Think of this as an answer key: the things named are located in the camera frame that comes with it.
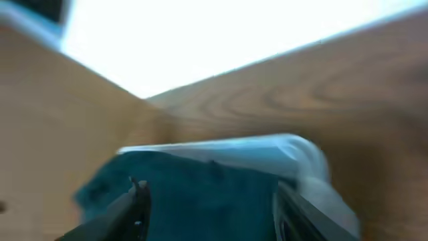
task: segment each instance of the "teal cloth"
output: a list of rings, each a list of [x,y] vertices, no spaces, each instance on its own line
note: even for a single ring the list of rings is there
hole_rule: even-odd
[[[75,195],[84,220],[128,191],[129,176],[150,187],[149,241],[276,240],[277,176],[153,151],[125,153],[105,164]]]

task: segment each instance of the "wooden surface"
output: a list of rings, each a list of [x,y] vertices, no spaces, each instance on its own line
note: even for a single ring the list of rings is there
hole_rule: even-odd
[[[148,104],[0,27],[0,240],[54,240],[76,227],[72,194],[123,146],[140,111],[138,140],[162,141]]]
[[[428,240],[427,26],[413,14],[149,101],[171,116],[171,142],[313,140],[364,240]]]

